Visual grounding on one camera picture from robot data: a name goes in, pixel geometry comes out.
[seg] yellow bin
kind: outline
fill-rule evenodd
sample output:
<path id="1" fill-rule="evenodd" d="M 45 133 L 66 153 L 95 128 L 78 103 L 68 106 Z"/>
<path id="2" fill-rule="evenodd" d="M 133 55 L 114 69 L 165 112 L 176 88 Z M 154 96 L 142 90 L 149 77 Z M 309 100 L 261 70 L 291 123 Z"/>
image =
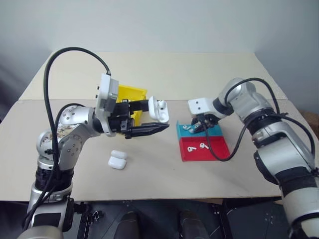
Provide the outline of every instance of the yellow bin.
<path id="1" fill-rule="evenodd" d="M 128 99 L 129 101 L 145 100 L 146 93 L 147 93 L 146 89 L 119 85 L 119 93 L 118 93 L 118 98 L 116 102 L 120 103 L 124 99 Z M 140 125 L 141 114 L 142 114 L 142 111 L 135 111 L 134 114 L 131 115 L 131 117 L 134 119 L 134 126 Z"/>

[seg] blue tray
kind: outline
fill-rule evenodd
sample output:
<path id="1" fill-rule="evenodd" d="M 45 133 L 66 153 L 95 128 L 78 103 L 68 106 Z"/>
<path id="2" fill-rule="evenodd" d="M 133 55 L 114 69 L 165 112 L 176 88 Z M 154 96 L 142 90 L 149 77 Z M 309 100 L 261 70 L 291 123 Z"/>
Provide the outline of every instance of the blue tray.
<path id="1" fill-rule="evenodd" d="M 178 121 L 176 123 L 178 140 L 180 140 L 181 137 L 206 137 L 206 133 L 204 131 L 199 133 L 190 133 L 188 130 L 183 129 L 184 125 L 187 125 L 187 127 L 191 126 L 191 124 L 179 124 Z M 209 136 L 223 136 L 219 125 L 216 125 L 214 128 L 209 128 L 208 134 Z"/>

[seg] gray wall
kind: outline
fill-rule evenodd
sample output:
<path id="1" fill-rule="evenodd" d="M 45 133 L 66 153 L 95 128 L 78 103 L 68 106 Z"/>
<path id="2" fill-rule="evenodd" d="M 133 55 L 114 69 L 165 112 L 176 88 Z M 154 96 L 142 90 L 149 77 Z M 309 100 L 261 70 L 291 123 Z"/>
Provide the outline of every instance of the gray wall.
<path id="1" fill-rule="evenodd" d="M 256 52 L 297 107 L 319 113 L 317 0 L 1 0 L 0 115 L 52 50 Z"/>

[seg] red tray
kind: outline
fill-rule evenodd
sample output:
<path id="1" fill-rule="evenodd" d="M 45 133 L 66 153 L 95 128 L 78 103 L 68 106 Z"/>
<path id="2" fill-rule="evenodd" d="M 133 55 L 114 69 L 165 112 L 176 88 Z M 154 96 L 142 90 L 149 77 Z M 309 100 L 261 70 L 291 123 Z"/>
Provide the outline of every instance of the red tray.
<path id="1" fill-rule="evenodd" d="M 229 156 L 229 150 L 222 136 L 209 137 L 211 147 L 215 154 L 220 158 L 226 158 Z M 182 161 L 216 161 L 207 148 L 200 148 L 200 143 L 207 144 L 206 137 L 182 137 L 179 141 L 179 148 Z M 195 147 L 196 150 L 188 152 L 188 147 Z"/>

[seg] table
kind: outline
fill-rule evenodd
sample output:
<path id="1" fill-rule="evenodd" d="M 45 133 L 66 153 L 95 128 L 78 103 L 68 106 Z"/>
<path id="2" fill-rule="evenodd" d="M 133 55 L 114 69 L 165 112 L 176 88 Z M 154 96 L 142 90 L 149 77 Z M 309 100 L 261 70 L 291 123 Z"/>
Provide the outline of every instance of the table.
<path id="1" fill-rule="evenodd" d="M 289 112 L 291 117 L 307 125 L 254 54 L 98 54 L 110 62 L 113 77 L 120 80 L 121 84 L 144 87 L 149 91 L 148 96 L 168 99 L 171 126 L 155 135 L 130 140 L 125 140 L 121 135 L 115 138 L 102 135 L 89 139 L 75 167 L 72 191 L 75 200 L 243 198 L 280 194 L 278 187 L 267 182 L 257 170 L 253 159 L 256 148 L 249 133 L 245 133 L 239 151 L 228 162 L 182 162 L 179 153 L 176 121 L 190 122 L 187 103 L 183 100 L 216 96 L 226 81 L 235 76 L 258 76 L 266 79 L 274 87 L 282 111 Z M 49 84 L 53 114 L 56 115 L 63 105 L 70 102 L 93 107 L 95 100 L 92 99 L 101 71 L 103 69 L 99 68 L 99 63 L 78 52 L 58 58 L 52 68 Z M 3 182 L 0 185 L 0 200 L 29 199 L 37 163 L 35 143 L 39 134 L 49 128 L 42 100 L 42 73 L 43 67 L 0 124 L 0 180 Z M 179 87 L 171 89 L 167 84 Z M 206 87 L 194 88 L 194 84 Z M 265 92 L 260 85 L 257 85 L 257 89 Z M 150 119 L 144 115 L 142 120 Z M 232 151 L 242 123 L 236 115 L 232 115 L 223 119 L 220 126 Z M 307 136 L 296 126 L 293 128 L 307 142 Z M 122 171 L 107 165 L 113 149 L 129 154 L 127 166 Z"/>

